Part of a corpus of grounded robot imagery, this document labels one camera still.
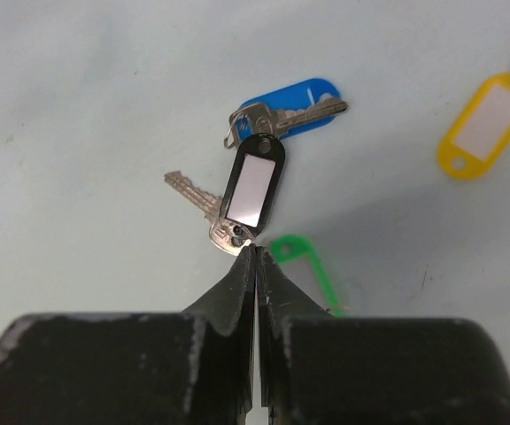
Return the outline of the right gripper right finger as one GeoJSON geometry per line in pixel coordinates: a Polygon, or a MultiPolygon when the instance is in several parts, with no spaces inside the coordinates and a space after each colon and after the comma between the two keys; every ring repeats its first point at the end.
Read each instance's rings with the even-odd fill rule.
{"type": "Polygon", "coordinates": [[[510,424],[510,374],[478,323],[337,318],[256,250],[261,403],[273,424],[510,424]]]}

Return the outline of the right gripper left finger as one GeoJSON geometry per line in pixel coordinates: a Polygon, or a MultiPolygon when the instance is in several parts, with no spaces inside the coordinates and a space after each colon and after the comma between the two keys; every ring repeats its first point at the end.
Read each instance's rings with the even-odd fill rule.
{"type": "Polygon", "coordinates": [[[174,313],[32,313],[0,336],[0,424],[242,424],[255,250],[174,313]]]}

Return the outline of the keys with black green tags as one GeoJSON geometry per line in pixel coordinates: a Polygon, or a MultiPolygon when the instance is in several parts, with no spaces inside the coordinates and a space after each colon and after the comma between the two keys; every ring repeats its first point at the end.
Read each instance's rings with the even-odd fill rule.
{"type": "Polygon", "coordinates": [[[340,303],[321,259],[307,238],[281,236],[273,240],[268,248],[283,273],[305,294],[335,317],[344,316],[346,309],[340,303]]]}

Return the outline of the key with black tag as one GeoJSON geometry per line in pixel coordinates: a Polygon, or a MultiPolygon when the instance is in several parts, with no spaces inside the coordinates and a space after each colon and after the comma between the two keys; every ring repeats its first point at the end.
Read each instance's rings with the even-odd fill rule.
{"type": "Polygon", "coordinates": [[[165,174],[164,181],[209,221],[212,243],[236,256],[265,228],[285,159],[284,146],[276,136],[258,133],[240,144],[223,195],[200,189],[179,171],[165,174]]]}

